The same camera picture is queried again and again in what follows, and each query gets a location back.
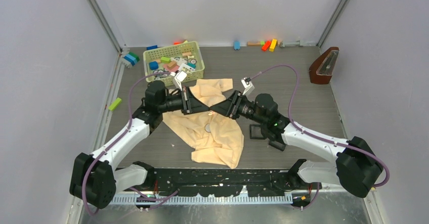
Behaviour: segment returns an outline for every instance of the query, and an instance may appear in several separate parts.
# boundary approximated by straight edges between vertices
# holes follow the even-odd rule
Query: crumpled cloth
[[[192,94],[209,107],[225,100],[222,92],[231,89],[232,79],[198,79],[197,84],[190,87]],[[190,115],[183,115],[181,111],[166,112],[163,118],[170,129],[195,149],[192,161],[237,167],[244,136],[235,120],[211,111]]]

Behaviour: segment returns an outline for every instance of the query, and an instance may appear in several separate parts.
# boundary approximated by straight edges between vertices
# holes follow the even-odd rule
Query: brown metronome
[[[328,84],[331,81],[338,53],[338,47],[331,47],[311,64],[309,69],[311,83]]]

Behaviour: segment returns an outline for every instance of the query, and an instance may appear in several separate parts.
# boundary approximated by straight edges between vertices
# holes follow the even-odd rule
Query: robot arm
[[[91,154],[81,153],[76,157],[70,194],[82,198],[83,177],[95,157],[103,151],[107,153],[97,161],[87,181],[86,194],[89,203],[104,208],[117,192],[137,185],[153,186],[154,168],[148,164],[134,162],[129,167],[116,169],[124,157],[159,126],[164,112],[176,110],[181,110],[183,114],[193,114],[208,111],[208,107],[197,100],[188,87],[184,87],[177,94],[170,94],[162,81],[149,83],[141,106],[133,113],[131,126],[125,125],[109,142]],[[110,148],[126,130],[128,132]]]
[[[210,110],[232,119],[242,115],[259,123],[262,135],[270,140],[269,144],[281,151],[284,151],[286,145],[296,146],[327,161],[298,160],[288,172],[289,182],[293,186],[299,187],[302,182],[337,184],[357,197],[367,196],[383,167],[362,153],[336,145],[351,145],[373,154],[363,139],[354,137],[347,140],[324,135],[296,122],[291,123],[277,109],[277,103],[269,94],[259,94],[255,101],[250,101],[239,91],[234,91],[225,101],[210,107]],[[330,139],[335,145],[311,137],[303,133],[304,131],[319,138]]]

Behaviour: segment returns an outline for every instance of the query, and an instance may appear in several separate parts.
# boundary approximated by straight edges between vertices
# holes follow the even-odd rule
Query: plastic basket
[[[181,43],[175,46],[162,47],[162,48],[143,52],[143,63],[145,68],[145,75],[147,76],[153,73],[153,70],[149,68],[150,62],[161,59],[161,57],[163,56],[169,57],[169,58],[182,57],[182,53],[185,53],[185,52],[191,52],[192,55],[195,57],[194,59],[197,60],[197,63],[196,63],[195,71],[192,73],[189,73],[183,82],[194,81],[194,80],[203,78],[205,66],[201,56],[200,47],[198,46],[198,43],[196,41]],[[165,83],[165,86],[173,85],[172,76],[158,77],[157,79],[163,81]],[[147,82],[151,82],[154,80],[155,80],[155,76],[151,76],[146,79]]]

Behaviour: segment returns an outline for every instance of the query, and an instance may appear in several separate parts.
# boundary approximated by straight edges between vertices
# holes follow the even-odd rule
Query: red block
[[[262,46],[261,50],[267,51],[267,49],[270,47],[270,45],[271,45],[271,41],[269,40],[269,41],[265,42],[265,44],[264,44],[264,46]]]

